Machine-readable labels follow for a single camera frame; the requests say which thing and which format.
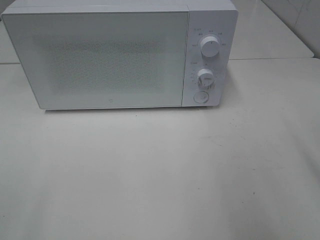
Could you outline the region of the round white door button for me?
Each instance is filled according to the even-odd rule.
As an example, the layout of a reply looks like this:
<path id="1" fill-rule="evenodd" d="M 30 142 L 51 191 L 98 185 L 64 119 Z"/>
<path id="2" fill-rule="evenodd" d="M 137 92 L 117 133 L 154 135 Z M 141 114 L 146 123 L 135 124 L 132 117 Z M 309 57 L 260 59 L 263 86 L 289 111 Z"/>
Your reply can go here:
<path id="1" fill-rule="evenodd" d="M 209 94 L 205 91 L 197 92 L 193 97 L 193 100 L 198 104 L 204 104 L 208 101 L 208 99 Z"/>

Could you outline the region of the white adjacent table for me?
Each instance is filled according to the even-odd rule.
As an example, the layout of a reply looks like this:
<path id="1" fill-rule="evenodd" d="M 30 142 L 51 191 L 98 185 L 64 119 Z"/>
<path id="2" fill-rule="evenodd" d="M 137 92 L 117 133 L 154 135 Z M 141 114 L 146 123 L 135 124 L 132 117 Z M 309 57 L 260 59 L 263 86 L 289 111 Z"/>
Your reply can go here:
<path id="1" fill-rule="evenodd" d="M 314 53 L 261 0 L 234 0 L 238 10 L 230 60 L 312 58 Z"/>

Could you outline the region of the white microwave knob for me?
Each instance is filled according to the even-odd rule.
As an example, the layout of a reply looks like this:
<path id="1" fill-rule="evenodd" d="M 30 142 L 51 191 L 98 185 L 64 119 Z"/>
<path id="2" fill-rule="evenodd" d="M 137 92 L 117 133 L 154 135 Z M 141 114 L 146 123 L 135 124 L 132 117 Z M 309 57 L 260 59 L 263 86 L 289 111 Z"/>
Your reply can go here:
<path id="1" fill-rule="evenodd" d="M 200 88 L 210 87 L 214 80 L 213 71 L 208 68 L 202 68 L 197 72 L 197 82 Z"/>
<path id="2" fill-rule="evenodd" d="M 216 56 L 220 51 L 221 42 L 215 35 L 205 36 L 200 41 L 200 50 L 203 56 L 212 58 Z"/>

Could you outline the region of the white microwave door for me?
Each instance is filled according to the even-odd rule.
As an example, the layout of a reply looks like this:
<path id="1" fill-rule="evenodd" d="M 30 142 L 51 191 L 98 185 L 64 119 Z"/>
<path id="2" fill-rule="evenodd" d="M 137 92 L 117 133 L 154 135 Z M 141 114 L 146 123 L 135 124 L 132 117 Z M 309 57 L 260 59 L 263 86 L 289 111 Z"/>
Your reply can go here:
<path id="1" fill-rule="evenodd" d="M 43 110 L 182 103 L 188 13 L 5 14 Z"/>

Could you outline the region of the white microwave oven body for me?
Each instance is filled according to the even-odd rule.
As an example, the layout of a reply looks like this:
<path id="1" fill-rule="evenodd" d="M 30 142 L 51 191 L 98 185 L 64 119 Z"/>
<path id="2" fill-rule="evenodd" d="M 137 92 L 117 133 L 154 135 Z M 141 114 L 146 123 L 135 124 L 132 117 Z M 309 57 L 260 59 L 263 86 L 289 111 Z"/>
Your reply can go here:
<path id="1" fill-rule="evenodd" d="M 162 12 L 188 13 L 181 105 L 162 107 L 213 107 L 219 105 L 238 19 L 238 11 L 229 0 L 16 0 L 3 11 L 1 20 L 3 21 L 3 16 L 8 14 L 120 14 Z M 205 57 L 201 53 L 200 41 L 205 36 L 216 36 L 220 40 L 219 53 L 214 57 Z M 213 71 L 214 83 L 211 86 L 205 88 L 199 87 L 197 73 L 201 69 L 210 69 Z M 198 92 L 208 93 L 209 98 L 206 103 L 197 103 L 194 101 L 194 95 Z M 162 107 L 122 107 L 107 109 Z"/>

